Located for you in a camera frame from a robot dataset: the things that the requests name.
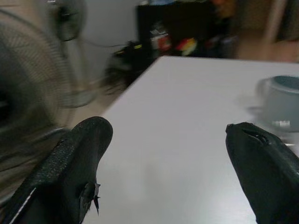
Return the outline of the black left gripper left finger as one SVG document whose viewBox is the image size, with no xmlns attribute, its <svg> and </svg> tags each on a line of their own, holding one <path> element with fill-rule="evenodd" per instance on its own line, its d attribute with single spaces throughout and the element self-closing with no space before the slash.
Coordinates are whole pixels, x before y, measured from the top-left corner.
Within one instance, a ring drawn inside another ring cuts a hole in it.
<svg viewBox="0 0 299 224">
<path fill-rule="evenodd" d="M 4 224 L 80 224 L 99 205 L 97 169 L 113 136 L 110 122 L 87 118 L 66 132 L 16 189 Z"/>
</svg>

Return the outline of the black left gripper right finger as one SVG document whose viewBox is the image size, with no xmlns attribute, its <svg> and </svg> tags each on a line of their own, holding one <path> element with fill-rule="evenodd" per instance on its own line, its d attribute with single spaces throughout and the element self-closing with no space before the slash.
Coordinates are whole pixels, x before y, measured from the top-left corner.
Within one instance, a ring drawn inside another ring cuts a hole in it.
<svg viewBox="0 0 299 224">
<path fill-rule="evenodd" d="M 226 149 L 258 224 L 299 222 L 299 159 L 276 135 L 248 122 L 226 127 Z"/>
</svg>

